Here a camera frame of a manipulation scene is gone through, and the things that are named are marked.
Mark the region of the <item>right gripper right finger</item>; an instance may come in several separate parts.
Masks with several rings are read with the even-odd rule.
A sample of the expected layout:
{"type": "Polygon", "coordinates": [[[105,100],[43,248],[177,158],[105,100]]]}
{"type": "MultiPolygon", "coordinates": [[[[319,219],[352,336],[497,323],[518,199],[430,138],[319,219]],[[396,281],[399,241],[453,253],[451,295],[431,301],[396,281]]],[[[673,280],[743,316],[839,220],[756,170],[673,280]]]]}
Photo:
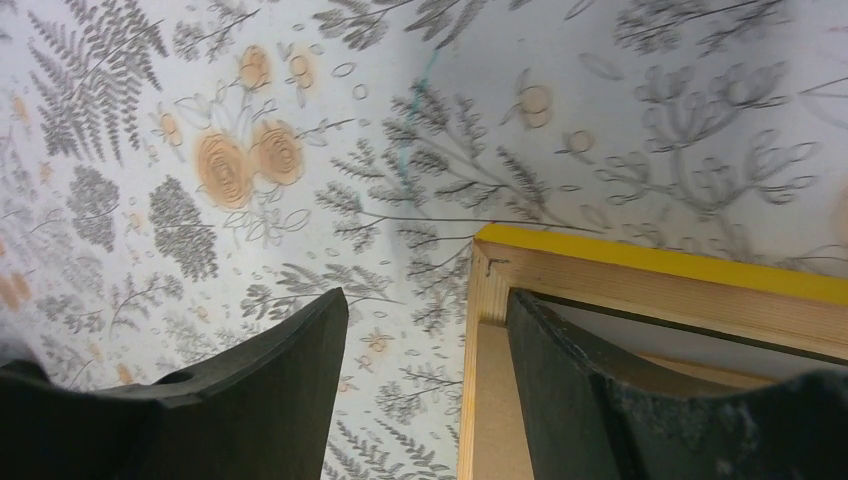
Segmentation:
{"type": "Polygon", "coordinates": [[[847,375],[741,389],[643,359],[513,291],[506,329],[538,479],[843,479],[847,375]]]}

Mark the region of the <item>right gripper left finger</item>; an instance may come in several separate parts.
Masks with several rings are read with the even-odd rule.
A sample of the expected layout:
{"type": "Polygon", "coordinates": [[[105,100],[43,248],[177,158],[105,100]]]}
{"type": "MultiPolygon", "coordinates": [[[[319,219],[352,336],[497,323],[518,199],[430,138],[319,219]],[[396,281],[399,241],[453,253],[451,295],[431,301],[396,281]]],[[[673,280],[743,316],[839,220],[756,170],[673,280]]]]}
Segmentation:
{"type": "Polygon", "coordinates": [[[1,370],[5,479],[317,479],[348,304],[326,291],[282,323],[150,385],[87,392],[1,370]]]}

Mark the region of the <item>yellow wooden picture frame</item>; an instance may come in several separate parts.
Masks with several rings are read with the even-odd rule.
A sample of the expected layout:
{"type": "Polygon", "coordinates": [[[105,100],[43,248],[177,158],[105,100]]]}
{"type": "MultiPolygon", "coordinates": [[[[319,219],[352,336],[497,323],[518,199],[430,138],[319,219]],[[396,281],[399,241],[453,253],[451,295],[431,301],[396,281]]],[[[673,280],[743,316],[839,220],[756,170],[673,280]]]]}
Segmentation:
{"type": "Polygon", "coordinates": [[[489,225],[472,243],[459,477],[470,472],[460,455],[472,452],[477,328],[506,328],[515,290],[847,362],[843,279],[489,225]]]}

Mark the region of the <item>floral patterned table mat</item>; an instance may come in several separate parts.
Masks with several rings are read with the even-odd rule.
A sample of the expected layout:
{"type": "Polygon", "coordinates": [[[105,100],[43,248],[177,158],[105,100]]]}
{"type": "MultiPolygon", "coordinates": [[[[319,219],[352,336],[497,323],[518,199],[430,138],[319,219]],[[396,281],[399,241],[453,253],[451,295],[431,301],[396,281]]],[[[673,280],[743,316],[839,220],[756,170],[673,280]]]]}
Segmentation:
{"type": "Polygon", "coordinates": [[[494,223],[845,276],[846,3],[1,5],[1,357],[63,387],[339,286],[322,477],[452,479],[494,223]]]}

